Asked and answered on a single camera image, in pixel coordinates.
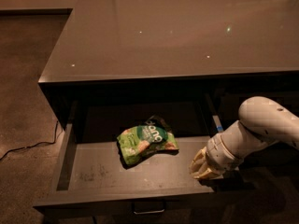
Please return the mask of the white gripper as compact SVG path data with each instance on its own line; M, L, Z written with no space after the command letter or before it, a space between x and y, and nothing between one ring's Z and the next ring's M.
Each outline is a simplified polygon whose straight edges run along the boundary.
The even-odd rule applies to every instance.
M208 180L218 177L220 174L207 168L209 165L216 171L232 171L243 162L235 156L224 144L221 135L217 133L207 141L206 148L200 149L189 166L192 177L198 180Z

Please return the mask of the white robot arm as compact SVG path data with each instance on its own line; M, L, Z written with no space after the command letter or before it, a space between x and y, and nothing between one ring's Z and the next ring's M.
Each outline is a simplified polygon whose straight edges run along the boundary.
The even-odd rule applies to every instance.
M299 118L269 98L250 97L239 107L238 120L196 153L190 175L198 180L216 178L237 168L249 154L278 142L299 149Z

